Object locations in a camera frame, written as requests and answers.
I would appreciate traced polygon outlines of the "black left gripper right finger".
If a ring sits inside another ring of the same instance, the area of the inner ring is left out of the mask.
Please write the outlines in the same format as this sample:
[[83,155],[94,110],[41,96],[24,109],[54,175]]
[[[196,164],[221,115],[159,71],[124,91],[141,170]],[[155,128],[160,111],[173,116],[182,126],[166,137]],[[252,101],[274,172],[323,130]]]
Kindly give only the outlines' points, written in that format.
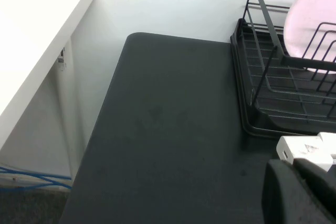
[[293,166],[293,222],[335,223],[335,178],[306,159],[294,160]]

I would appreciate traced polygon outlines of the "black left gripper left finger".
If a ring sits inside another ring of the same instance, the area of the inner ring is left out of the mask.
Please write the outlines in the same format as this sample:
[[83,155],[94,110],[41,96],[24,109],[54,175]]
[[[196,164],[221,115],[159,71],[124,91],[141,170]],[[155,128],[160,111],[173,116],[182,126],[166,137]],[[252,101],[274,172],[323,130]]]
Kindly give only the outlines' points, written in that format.
[[327,223],[324,208],[290,164],[269,160],[262,190],[264,223]]

